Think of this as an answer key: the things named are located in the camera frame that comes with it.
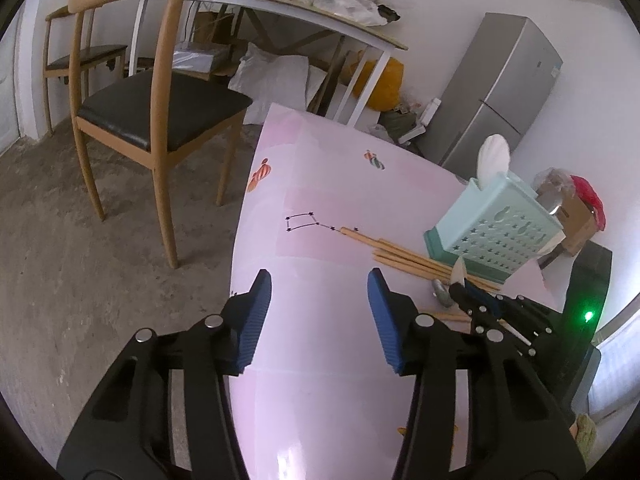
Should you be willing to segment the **cardboard box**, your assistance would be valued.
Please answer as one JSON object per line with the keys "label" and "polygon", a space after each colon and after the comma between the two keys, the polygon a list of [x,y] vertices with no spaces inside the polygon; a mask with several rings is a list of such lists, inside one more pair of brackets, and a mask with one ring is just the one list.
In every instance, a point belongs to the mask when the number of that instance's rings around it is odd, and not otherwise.
{"label": "cardboard box", "polygon": [[562,197],[562,202],[555,209],[554,216],[562,224],[565,238],[554,249],[562,248],[563,252],[576,256],[588,240],[597,233],[592,211],[575,191],[561,191],[555,186],[544,184],[538,188],[537,193],[538,202],[544,206],[550,205],[552,198]]}

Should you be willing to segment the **wooden chopstick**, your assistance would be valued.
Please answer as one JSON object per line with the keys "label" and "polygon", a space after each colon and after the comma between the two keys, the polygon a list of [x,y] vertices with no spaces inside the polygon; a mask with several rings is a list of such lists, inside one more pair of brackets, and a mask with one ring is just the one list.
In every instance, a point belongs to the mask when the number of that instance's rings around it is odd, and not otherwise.
{"label": "wooden chopstick", "polygon": [[431,315],[432,318],[442,322],[455,322],[455,323],[469,323],[471,318],[469,315],[462,313],[448,313],[448,312],[425,312],[425,315]]}
{"label": "wooden chopstick", "polygon": [[[421,266],[426,266],[427,268],[435,271],[439,270],[442,273],[451,274],[452,266],[446,263],[438,262],[432,258],[428,258],[418,254],[417,252],[413,252],[412,250],[403,248],[397,244],[389,242],[388,240],[383,240],[382,238],[378,240],[378,247],[380,249],[386,250],[386,252],[390,252],[394,256],[398,256],[409,260],[411,262],[420,264]],[[473,274],[466,274],[466,276],[477,285],[486,286],[492,290],[499,290],[502,285],[499,283],[495,283],[492,281],[485,280],[484,278],[480,278],[479,276]]]}
{"label": "wooden chopstick", "polygon": [[422,256],[417,252],[412,252],[411,250],[400,247],[394,243],[389,242],[388,240],[382,240],[382,238],[380,238],[379,240],[376,240],[375,238],[368,237],[367,235],[364,235],[359,231],[351,230],[349,228],[345,228],[344,226],[339,228],[338,232],[352,238],[353,240],[358,240],[358,242],[366,244],[370,247],[384,250],[384,252],[389,252],[390,254],[404,258],[406,260],[410,260],[414,263],[422,264],[422,266],[426,266],[427,268],[430,268],[433,270],[438,269],[438,270],[441,270],[442,272],[451,271],[451,266],[447,266],[446,264],[443,264],[431,258]]}
{"label": "wooden chopstick", "polygon": [[435,272],[426,266],[419,266],[417,263],[409,260],[404,260],[393,255],[386,256],[382,254],[382,252],[374,252],[373,259],[378,263],[384,264],[384,266],[390,266],[398,271],[417,276],[418,278],[424,278],[424,280],[439,280],[445,284],[449,284],[448,276]]}

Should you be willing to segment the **red bag on box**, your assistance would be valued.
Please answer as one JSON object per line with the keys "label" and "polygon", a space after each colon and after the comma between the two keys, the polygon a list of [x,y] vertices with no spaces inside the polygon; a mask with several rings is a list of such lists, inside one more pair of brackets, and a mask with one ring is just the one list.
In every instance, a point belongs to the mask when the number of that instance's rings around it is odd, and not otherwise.
{"label": "red bag on box", "polygon": [[597,229],[604,231],[606,227],[606,217],[602,200],[592,185],[583,177],[572,175],[572,181],[577,196],[590,208]]}

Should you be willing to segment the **clear plastic bag on table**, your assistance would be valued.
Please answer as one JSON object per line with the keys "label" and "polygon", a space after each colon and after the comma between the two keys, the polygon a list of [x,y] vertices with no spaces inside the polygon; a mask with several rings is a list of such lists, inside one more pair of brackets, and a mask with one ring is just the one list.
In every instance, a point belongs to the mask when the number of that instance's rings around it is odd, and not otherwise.
{"label": "clear plastic bag on table", "polygon": [[383,26],[388,23],[378,10],[378,5],[371,0],[312,0],[312,5],[361,26]]}

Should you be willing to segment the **beige plastic spoon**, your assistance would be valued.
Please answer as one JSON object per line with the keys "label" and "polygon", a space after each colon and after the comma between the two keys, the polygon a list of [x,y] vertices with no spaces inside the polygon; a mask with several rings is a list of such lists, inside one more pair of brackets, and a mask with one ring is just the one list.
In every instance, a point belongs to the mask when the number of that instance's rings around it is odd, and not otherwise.
{"label": "beige plastic spoon", "polygon": [[563,231],[556,233],[555,236],[552,236],[550,240],[548,240],[548,242],[538,250],[537,257],[542,257],[550,254],[550,252],[552,252],[552,250],[556,246],[562,243],[562,240],[564,240],[564,238],[565,238],[565,233]]}

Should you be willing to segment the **pink patterned tablecloth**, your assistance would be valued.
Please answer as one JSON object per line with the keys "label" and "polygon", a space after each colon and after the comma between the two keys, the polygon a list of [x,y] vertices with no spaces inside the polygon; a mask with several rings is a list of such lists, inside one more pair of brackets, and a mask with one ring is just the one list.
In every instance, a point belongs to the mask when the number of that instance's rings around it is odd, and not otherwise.
{"label": "pink patterned tablecloth", "polygon": [[272,292],[232,411],[254,479],[388,479],[413,381],[386,362],[367,280],[374,243],[417,255],[459,197],[456,177],[326,118],[273,105],[236,232],[231,289]]}

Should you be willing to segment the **white plastic rice spoon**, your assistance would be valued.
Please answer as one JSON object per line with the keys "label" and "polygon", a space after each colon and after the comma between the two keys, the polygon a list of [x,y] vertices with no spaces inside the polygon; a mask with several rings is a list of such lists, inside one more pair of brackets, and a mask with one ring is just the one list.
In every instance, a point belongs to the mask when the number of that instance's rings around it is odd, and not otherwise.
{"label": "white plastic rice spoon", "polygon": [[476,180],[486,188],[497,174],[506,174],[510,167],[510,148],[501,134],[488,136],[477,154]]}

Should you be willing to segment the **yellow plastic bag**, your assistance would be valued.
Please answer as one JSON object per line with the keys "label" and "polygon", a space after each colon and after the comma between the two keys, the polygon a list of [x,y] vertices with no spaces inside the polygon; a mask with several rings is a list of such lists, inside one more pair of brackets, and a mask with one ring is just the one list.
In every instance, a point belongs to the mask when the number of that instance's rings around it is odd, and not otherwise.
{"label": "yellow plastic bag", "polygon": [[[367,61],[366,64],[364,64],[355,87],[352,89],[352,94],[356,96],[356,98],[360,97],[374,66],[375,62],[373,60]],[[399,104],[404,68],[404,64],[399,62],[397,58],[390,58],[388,60],[368,99],[367,107],[375,112],[383,113],[393,110]]]}

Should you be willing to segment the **silver refrigerator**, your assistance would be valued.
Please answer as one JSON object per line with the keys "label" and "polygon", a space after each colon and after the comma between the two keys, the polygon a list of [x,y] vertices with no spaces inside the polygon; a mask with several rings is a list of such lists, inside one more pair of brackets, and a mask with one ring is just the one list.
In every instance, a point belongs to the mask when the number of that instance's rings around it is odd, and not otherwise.
{"label": "silver refrigerator", "polygon": [[420,154],[469,180],[493,134],[514,150],[544,107],[563,60],[526,16],[487,12],[423,136]]}

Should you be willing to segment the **white side table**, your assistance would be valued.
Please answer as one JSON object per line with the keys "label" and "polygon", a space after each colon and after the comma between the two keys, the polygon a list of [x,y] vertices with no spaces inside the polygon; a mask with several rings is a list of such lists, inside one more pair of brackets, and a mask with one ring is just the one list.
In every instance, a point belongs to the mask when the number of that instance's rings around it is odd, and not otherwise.
{"label": "white side table", "polygon": [[[298,47],[303,47],[308,42],[317,41],[322,36],[331,36],[337,34],[338,45],[335,50],[335,56],[340,54],[342,43],[346,38],[360,42],[364,45],[363,54],[357,65],[355,73],[352,75],[352,79],[347,85],[347,89],[343,94],[340,104],[332,117],[334,122],[340,122],[346,126],[355,128],[357,122],[362,114],[362,111],[366,108],[367,102],[370,96],[380,80],[382,73],[388,61],[392,58],[396,50],[407,51],[408,48],[394,38],[387,37],[379,32],[374,27],[362,26],[356,22],[349,21],[347,18],[341,18],[335,14],[317,9],[311,4],[296,3],[292,0],[186,0],[186,2],[195,1],[197,4],[201,3],[218,3],[221,5],[220,10],[224,12],[227,6],[238,6],[242,11],[245,11],[250,21],[253,23],[254,29],[258,32],[258,36],[262,38],[267,44],[266,50],[276,51],[276,47],[272,44],[267,31],[262,22],[256,15],[256,11],[267,12],[274,15],[286,16],[287,18],[294,18],[294,20],[313,24],[322,28],[322,33],[316,36],[311,35],[297,44],[291,44],[288,46],[288,50],[293,52]],[[363,86],[360,96],[356,102],[354,110],[348,119],[342,120],[342,113],[347,103],[348,97],[355,89],[356,83],[360,74],[362,73],[367,59],[369,58],[370,50],[375,49],[380,52],[380,56],[376,60],[372,72]],[[288,55],[287,50],[278,51],[277,55]]]}

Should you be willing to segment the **white sack under table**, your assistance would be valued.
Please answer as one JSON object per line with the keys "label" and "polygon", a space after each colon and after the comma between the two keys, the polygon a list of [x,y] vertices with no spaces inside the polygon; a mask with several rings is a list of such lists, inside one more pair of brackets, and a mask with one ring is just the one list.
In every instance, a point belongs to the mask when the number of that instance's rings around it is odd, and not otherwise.
{"label": "white sack under table", "polygon": [[249,44],[229,88],[249,96],[244,125],[262,125],[273,103],[306,110],[320,90],[326,72],[303,55],[275,55]]}

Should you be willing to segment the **grey metal ladle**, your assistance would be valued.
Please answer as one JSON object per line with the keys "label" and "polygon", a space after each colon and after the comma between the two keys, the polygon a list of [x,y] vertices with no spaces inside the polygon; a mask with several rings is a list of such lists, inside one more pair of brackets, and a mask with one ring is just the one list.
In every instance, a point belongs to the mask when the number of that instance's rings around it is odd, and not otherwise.
{"label": "grey metal ladle", "polygon": [[451,298],[448,287],[438,278],[432,281],[433,295],[444,308],[452,308],[456,302]]}

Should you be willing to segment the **mint green utensil holder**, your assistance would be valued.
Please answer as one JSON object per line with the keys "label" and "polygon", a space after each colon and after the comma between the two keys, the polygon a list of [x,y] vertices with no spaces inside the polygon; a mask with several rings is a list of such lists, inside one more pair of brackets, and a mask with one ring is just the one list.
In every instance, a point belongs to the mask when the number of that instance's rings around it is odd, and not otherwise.
{"label": "mint green utensil holder", "polygon": [[528,184],[500,172],[484,188],[469,180],[424,240],[432,259],[450,266],[462,259],[469,274],[502,284],[562,233]]}

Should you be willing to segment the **wooden chair black seat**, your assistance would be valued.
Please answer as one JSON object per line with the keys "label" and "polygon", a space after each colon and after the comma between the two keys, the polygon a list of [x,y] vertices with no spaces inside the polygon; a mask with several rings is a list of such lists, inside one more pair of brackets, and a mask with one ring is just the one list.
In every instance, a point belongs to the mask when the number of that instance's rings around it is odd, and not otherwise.
{"label": "wooden chair black seat", "polygon": [[70,51],[70,120],[79,166],[94,210],[105,216],[90,165],[87,141],[96,140],[149,169],[166,258],[179,261],[171,218],[169,171],[219,133],[228,134],[216,202],[224,201],[243,120],[252,100],[221,84],[176,73],[172,56],[183,3],[167,0],[152,70],[119,79],[84,98],[80,91],[80,40],[85,15],[120,0],[68,0],[75,15]]}

